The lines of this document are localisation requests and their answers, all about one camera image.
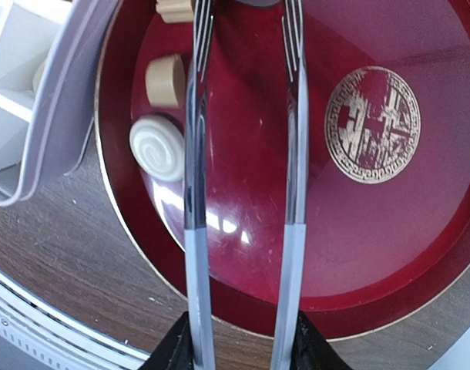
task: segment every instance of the wooden table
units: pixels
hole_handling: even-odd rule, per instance
[[[0,209],[0,269],[84,324],[152,351],[186,310],[130,243],[102,182],[94,140],[81,167]],[[470,268],[428,307],[334,343],[354,368],[424,370],[470,325]],[[266,369],[271,341],[216,324],[220,369]]]

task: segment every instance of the gold emblem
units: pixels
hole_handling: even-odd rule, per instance
[[[331,158],[359,183],[383,183],[404,170],[415,154],[420,130],[415,94],[386,68],[369,66],[350,73],[327,104]]]

